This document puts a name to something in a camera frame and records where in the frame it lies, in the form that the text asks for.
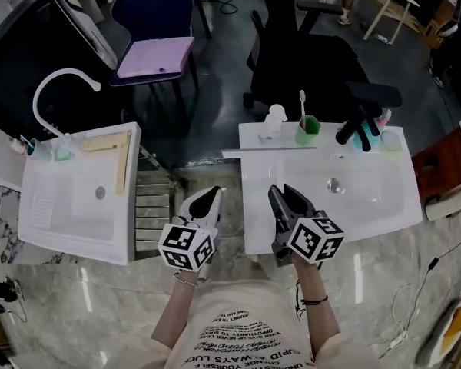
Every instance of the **drain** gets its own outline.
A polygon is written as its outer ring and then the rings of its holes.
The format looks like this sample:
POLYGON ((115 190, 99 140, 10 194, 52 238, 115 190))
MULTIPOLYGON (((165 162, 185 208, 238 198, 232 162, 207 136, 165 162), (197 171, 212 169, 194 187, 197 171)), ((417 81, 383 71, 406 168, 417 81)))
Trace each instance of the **drain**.
POLYGON ((98 188, 95 189, 95 197, 98 200, 101 200, 106 196, 106 189, 103 188, 102 186, 99 186, 98 188))
POLYGON ((341 191, 340 181, 335 178, 328 179, 328 190, 334 194, 339 193, 341 191))

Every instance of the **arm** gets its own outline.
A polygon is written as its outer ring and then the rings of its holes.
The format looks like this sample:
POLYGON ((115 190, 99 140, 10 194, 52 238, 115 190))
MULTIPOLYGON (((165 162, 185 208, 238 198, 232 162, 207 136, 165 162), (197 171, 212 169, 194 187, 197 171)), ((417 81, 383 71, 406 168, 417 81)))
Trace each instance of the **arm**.
MULTIPOLYGON (((292 262, 297 271, 304 299, 307 301, 323 300, 326 292, 317 266, 307 263, 295 253, 292 254, 292 262)), ((340 328, 328 301, 316 306, 306 306, 306 313, 310 346, 313 355, 316 356, 330 337, 340 333, 340 328)))
MULTIPOLYGON (((182 271, 180 278, 196 284, 198 273, 182 271)), ((171 298, 152 333, 152 339, 173 348, 187 323, 194 286, 176 280, 171 298)))

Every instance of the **white t-shirt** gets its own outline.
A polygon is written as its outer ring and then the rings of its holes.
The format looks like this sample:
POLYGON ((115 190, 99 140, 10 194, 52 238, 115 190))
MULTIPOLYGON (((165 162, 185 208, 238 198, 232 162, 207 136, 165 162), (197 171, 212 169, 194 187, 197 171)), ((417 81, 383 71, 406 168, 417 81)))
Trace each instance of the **white t-shirt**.
POLYGON ((150 340, 127 346, 106 368, 130 369, 378 369, 379 361, 345 334, 330 338, 314 363, 310 341, 276 284, 204 284, 174 348, 150 340))

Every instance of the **soap dispenser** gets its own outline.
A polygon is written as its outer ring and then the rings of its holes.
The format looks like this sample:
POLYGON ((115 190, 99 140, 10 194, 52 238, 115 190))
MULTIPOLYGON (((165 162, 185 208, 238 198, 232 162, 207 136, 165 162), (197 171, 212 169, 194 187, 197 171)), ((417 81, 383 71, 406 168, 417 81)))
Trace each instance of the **soap dispenser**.
POLYGON ((284 121, 287 121, 284 107, 279 104, 273 104, 270 107, 270 113, 264 119, 259 133, 261 140, 266 141, 280 136, 280 129, 284 121))

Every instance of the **white sink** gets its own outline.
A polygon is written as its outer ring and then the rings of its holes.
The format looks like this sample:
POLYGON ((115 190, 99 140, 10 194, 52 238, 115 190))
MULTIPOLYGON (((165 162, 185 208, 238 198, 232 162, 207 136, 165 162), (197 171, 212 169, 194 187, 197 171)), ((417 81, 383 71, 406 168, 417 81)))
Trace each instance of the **white sink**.
POLYGON ((297 123, 284 123, 279 138, 263 143, 257 136, 261 123, 239 126, 239 151, 223 151, 240 158, 247 254, 271 253, 275 221, 267 192, 271 185, 287 184, 323 209, 356 241, 409 227, 422 221, 422 211, 410 153, 403 129, 402 151, 359 151, 352 140, 336 143, 338 124, 322 123, 320 134, 302 148, 295 143, 297 123), (338 184, 333 190, 329 183, 338 184))
MULTIPOLYGON (((120 151, 67 161, 28 158, 22 181, 18 236, 37 246, 114 264, 134 260, 134 204, 141 129, 136 123, 74 134, 92 138, 130 131, 123 193, 116 195, 120 151)), ((45 142, 55 146, 59 138, 45 142)))

